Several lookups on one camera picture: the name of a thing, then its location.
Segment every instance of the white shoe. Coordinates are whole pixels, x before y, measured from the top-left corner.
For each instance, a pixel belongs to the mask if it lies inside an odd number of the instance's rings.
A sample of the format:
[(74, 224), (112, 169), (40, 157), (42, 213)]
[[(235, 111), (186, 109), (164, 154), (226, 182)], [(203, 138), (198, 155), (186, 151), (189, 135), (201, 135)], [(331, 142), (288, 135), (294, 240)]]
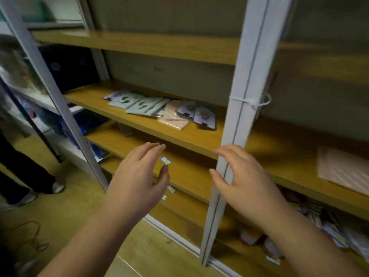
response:
[(27, 193), (24, 198), (22, 198), (18, 203), (16, 204), (9, 204), (7, 202), (3, 202), (0, 205), (0, 212), (7, 212), (10, 211), (12, 209), (15, 209), (16, 207), (25, 205), (27, 203), (32, 202), (33, 200), (36, 199), (36, 195), (33, 193), (33, 191), (30, 191), (29, 193)]
[(59, 184), (58, 182), (55, 182), (52, 184), (52, 192), (54, 194), (58, 194), (62, 192), (65, 189), (65, 186), (62, 184)]

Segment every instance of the floor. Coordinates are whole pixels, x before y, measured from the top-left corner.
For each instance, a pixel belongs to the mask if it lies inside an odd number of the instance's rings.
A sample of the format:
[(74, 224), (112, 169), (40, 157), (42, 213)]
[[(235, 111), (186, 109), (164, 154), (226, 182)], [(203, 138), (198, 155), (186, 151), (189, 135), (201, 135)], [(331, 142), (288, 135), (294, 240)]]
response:
[[(7, 126), (5, 133), (14, 147), (57, 176), (66, 184), (66, 190), (57, 195), (39, 195), (20, 208), (0, 214), (2, 239), (17, 252), (21, 263), (37, 259), (28, 271), (36, 276), (64, 247), (74, 233), (97, 212), (104, 201), (104, 191), (99, 183), (70, 163), (59, 164), (35, 135), (22, 137)], [(0, 171), (16, 179), (0, 165)], [(30, 244), (20, 245), (34, 236), (37, 226), (28, 223), (13, 231), (7, 231), (22, 223), (35, 220), (41, 224), (39, 243), (49, 243), (44, 252), (37, 252)], [(107, 277), (123, 276), (223, 276), (212, 267), (203, 267), (197, 258), (177, 243), (142, 220), (127, 237), (110, 266)]]

